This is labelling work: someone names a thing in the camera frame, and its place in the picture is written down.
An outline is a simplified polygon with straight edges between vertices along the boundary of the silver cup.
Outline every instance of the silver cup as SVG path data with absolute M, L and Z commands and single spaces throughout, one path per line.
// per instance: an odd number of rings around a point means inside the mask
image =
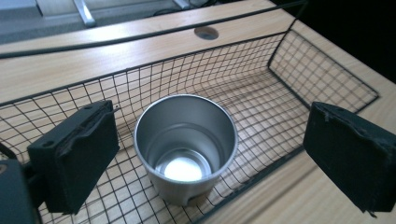
M 233 120 L 206 98 L 180 94 L 150 105 L 134 128 L 134 148 L 159 195 L 193 205 L 215 186 L 237 150 Z

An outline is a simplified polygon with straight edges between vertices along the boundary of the stainless steel tumbler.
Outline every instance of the stainless steel tumbler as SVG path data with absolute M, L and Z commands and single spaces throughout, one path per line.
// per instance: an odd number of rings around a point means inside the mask
M 208 193 L 237 150 L 233 120 L 206 98 L 180 94 L 160 99 L 134 128 L 134 148 L 160 196 L 193 205 Z

